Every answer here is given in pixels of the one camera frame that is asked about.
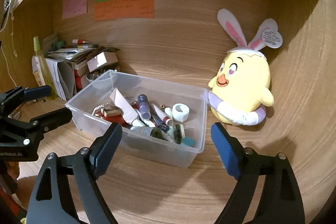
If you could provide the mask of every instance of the yellow chick plush toy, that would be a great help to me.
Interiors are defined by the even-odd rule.
[[[222,122],[249,126],[259,124],[266,117],[265,106],[274,104],[268,89],[269,66],[259,50],[282,45],[278,25],[273,19],[265,20],[247,44],[238,20],[230,11],[220,10],[217,19],[238,47],[227,52],[217,75],[209,82],[212,92],[208,93],[208,103],[213,114]]]

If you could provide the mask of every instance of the bottle with yellow liquid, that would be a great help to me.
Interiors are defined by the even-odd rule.
[[[40,79],[42,82],[42,85],[48,85],[51,87],[51,94],[48,97],[48,100],[55,100],[57,98],[57,93],[56,89],[53,83],[53,78],[51,77],[47,61],[45,60],[40,42],[39,42],[39,37],[34,37],[34,51],[35,51],[35,56],[37,57],[37,66],[38,66],[38,71],[40,74]]]

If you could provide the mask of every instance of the plush toy eye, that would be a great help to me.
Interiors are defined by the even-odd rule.
[[[238,68],[238,66],[237,66],[236,63],[231,64],[231,66],[229,68],[229,71],[227,72],[227,75],[228,76],[234,75],[234,73],[237,71],[237,68]]]
[[[219,68],[218,73],[222,73],[225,63],[223,62]]]

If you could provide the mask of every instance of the pink sticky note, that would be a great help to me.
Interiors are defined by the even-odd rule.
[[[62,19],[87,13],[87,0],[63,0]]]

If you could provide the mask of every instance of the silver screw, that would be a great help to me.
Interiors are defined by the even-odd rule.
[[[279,153],[278,154],[279,158],[282,159],[282,160],[285,160],[286,159],[286,155],[284,153]]]
[[[244,151],[246,154],[252,155],[253,154],[253,149],[251,147],[245,147]]]
[[[51,159],[55,158],[55,156],[56,156],[55,153],[49,153],[48,156],[47,156],[47,159],[51,160]]]
[[[83,147],[81,150],[80,150],[80,153],[82,154],[82,155],[85,155],[85,154],[87,154],[89,152],[89,148],[88,147]]]

